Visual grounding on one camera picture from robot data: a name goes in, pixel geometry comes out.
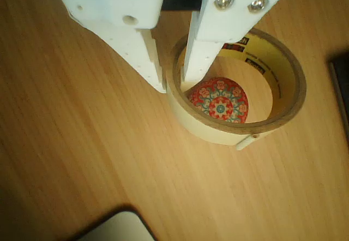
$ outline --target wooden table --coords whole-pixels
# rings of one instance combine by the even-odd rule
[[[189,19],[162,13],[164,67]],[[326,60],[349,46],[349,0],[281,0],[256,27],[296,55],[308,92],[295,119],[238,152],[181,127],[61,0],[0,0],[4,240],[65,240],[124,206],[159,240],[348,240],[348,146]]]

